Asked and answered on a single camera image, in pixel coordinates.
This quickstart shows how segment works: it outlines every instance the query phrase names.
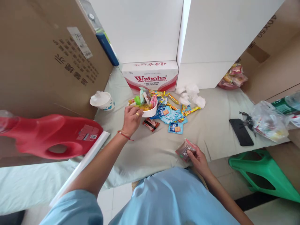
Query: black phone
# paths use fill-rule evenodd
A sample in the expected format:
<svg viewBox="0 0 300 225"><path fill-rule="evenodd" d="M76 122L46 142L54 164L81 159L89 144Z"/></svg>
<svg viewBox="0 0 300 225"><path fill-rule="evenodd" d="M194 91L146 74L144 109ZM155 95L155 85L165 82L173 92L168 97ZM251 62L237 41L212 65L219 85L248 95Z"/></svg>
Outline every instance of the black phone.
<svg viewBox="0 0 300 225"><path fill-rule="evenodd" d="M241 119L230 119L229 120L238 141L241 146L252 146L254 145L248 131L246 130L243 121Z"/></svg>

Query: white bowl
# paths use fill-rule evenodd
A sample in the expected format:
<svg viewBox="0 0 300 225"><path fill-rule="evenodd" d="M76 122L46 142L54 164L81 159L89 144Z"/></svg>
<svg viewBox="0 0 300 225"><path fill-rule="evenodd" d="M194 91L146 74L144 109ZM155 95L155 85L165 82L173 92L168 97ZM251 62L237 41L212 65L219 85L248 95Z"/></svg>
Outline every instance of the white bowl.
<svg viewBox="0 0 300 225"><path fill-rule="evenodd" d="M146 111L144 111L144 113L143 113L143 115L142 115L142 117L146 117L146 118L148 118L148 117L152 117L152 116L154 116L155 114L156 114L156 110L157 110L157 104L158 104L158 102L156 103L156 105L153 107L153 109L150 109L150 110L146 110Z"/></svg>

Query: right hand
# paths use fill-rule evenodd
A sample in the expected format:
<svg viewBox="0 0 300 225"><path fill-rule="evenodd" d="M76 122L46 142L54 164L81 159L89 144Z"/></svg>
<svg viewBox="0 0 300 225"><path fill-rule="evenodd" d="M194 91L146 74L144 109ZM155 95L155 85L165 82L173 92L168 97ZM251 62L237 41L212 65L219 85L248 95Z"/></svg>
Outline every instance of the right hand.
<svg viewBox="0 0 300 225"><path fill-rule="evenodd" d="M190 157L192 163L194 164L196 170L204 178L207 176L211 176L212 172L208 167L207 159L204 153L199 149L197 145L194 144L194 147L196 150L195 155L190 150L187 150L187 154Z"/></svg>

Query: left hand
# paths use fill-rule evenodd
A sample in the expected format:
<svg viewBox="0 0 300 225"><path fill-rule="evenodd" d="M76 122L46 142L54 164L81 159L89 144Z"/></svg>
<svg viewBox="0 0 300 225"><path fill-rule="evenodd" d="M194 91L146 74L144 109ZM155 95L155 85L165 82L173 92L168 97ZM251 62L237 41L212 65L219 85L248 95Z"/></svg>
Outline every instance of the left hand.
<svg viewBox="0 0 300 225"><path fill-rule="evenodd" d="M128 137L131 137L133 133L138 129L142 115L143 109L140 109L139 107L125 107L124 124L121 130L122 133L124 133Z"/></svg>

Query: red string bracelet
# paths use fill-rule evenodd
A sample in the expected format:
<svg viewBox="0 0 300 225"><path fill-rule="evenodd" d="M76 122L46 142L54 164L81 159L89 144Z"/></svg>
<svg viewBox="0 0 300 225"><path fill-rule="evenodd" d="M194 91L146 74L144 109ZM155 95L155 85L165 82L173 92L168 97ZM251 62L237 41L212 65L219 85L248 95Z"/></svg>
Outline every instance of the red string bracelet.
<svg viewBox="0 0 300 225"><path fill-rule="evenodd" d="M134 140L130 139L130 137L123 134L120 130L118 130L117 133L119 133L120 135L123 135L124 137L128 138L128 140L130 140L130 141L134 141Z"/></svg>

